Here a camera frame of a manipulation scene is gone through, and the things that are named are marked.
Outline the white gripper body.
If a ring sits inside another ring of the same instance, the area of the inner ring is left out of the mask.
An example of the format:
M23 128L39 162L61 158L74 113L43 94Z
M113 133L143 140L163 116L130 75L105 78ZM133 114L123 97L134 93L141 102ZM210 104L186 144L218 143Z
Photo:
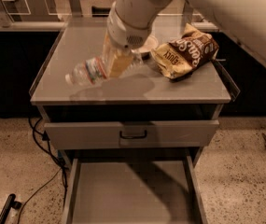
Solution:
M134 28L121 20L116 11L116 3L112 4L107 18L107 33L112 45L119 49L138 49L142 47L152 28Z

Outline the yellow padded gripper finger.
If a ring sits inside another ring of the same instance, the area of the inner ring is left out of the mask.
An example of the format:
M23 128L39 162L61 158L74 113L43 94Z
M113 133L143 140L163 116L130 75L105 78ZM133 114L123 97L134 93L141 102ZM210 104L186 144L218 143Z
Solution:
M108 55L107 74L109 77L119 77L132 63L133 55L120 49L112 50Z
M112 44L108 33L105 33L102 56L106 66L109 67L112 58Z

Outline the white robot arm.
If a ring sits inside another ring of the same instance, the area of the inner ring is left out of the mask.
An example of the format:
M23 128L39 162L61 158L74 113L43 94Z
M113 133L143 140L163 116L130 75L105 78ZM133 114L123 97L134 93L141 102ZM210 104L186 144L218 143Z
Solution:
M112 44L141 47L173 0L116 0L107 19ZM266 0L184 0L266 68Z

